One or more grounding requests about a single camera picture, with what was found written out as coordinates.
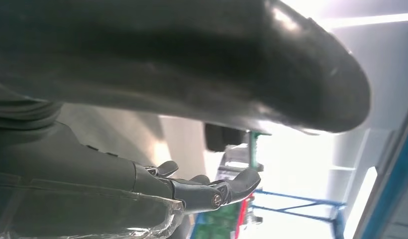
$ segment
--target black sleeve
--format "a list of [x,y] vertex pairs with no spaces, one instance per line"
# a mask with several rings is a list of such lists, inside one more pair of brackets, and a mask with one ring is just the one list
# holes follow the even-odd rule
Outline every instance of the black sleeve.
[[30,130],[51,125],[61,103],[36,101],[17,95],[0,84],[0,128]]

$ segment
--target blue metal frame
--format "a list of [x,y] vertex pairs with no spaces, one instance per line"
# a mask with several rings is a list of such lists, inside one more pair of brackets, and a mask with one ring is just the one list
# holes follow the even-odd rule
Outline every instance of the blue metal frame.
[[361,239],[379,238],[399,198],[408,186],[408,135],[398,155],[389,180],[362,232]]
[[[283,213],[283,214],[289,214],[289,215],[298,216],[298,217],[314,219],[314,220],[318,220],[318,221],[322,221],[326,223],[331,223],[332,229],[334,232],[334,238],[343,239],[345,223],[343,219],[342,210],[344,207],[346,207],[345,203],[335,202],[335,201],[330,201],[330,200],[323,200],[323,199],[304,198],[304,197],[292,196],[292,195],[281,194],[281,193],[266,192],[262,190],[255,190],[254,193],[272,195],[272,196],[278,196],[278,197],[293,198],[293,199],[299,199],[299,200],[305,200],[305,201],[312,202],[309,204],[304,204],[304,205],[299,205],[299,206],[294,206],[294,207],[287,207],[287,208],[280,208],[280,209],[266,208],[266,207],[261,207],[261,206],[256,206],[256,205],[252,205],[252,207],[255,209],[262,209],[262,210],[267,210],[267,211],[272,211],[272,212],[277,212],[277,213]],[[311,206],[316,206],[316,205],[332,206],[332,209],[335,211],[335,217],[325,218],[325,217],[317,217],[317,216],[306,215],[306,214],[301,214],[301,213],[293,213],[293,212],[287,211],[290,209],[311,207]]]

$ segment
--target bright light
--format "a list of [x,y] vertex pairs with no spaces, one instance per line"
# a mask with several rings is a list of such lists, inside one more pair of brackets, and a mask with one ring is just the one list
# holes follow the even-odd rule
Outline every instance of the bright light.
[[241,162],[227,162],[226,166],[235,167],[235,168],[247,168],[247,167],[249,167],[249,165],[247,163],[241,163]]
[[150,234],[150,230],[145,228],[127,228],[127,230],[132,231],[130,235],[133,237],[143,237]]
[[375,167],[371,167],[365,174],[364,181],[359,189],[358,196],[356,197],[355,204],[350,212],[348,221],[346,222],[345,231],[343,233],[345,239],[352,239],[355,235],[356,228],[361,220],[362,213],[364,212],[365,205],[370,197],[374,183],[377,179],[377,170]]
[[233,148],[247,148],[248,144],[247,143],[242,143],[240,145],[234,146]]
[[342,166],[337,166],[337,165],[330,165],[329,169],[338,170],[338,171],[355,171],[355,168],[342,167]]
[[325,29],[335,29],[350,26],[363,26],[402,21],[408,21],[408,13],[381,16],[321,19],[318,20],[317,23],[320,24]]
[[280,9],[278,8],[273,8],[272,13],[274,15],[274,19],[278,22],[280,22],[283,27],[289,31],[295,31],[298,29],[298,24],[290,18],[288,15],[283,13]]
[[169,147],[166,142],[155,140],[153,145],[153,163],[160,165],[171,160]]

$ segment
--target gray panel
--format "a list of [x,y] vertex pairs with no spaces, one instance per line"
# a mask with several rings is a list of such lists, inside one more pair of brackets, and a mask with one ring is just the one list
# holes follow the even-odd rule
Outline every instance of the gray panel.
[[179,165],[177,176],[190,179],[203,174],[215,179],[222,153],[206,153],[204,124],[174,117],[161,118],[170,155]]
[[355,165],[356,171],[349,181],[349,188],[345,194],[344,200],[348,203],[348,207],[344,210],[345,219],[349,217],[367,170],[379,163],[391,131],[370,129],[367,134],[362,145],[360,159]]
[[[58,121],[71,127],[80,143],[100,151],[144,165],[170,160],[157,115],[65,104]],[[155,145],[160,142],[163,150],[156,152]]]
[[353,171],[330,170],[327,186],[327,199],[342,202]]
[[382,238],[408,239],[408,188],[402,195],[392,219],[387,224]]
[[334,137],[333,165],[353,168],[366,129],[357,128]]

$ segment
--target screw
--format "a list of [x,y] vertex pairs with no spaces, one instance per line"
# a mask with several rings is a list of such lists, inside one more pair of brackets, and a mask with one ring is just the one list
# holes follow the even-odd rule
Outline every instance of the screw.
[[220,205],[221,205],[221,196],[219,194],[215,194],[213,196],[213,204],[216,207],[220,207]]

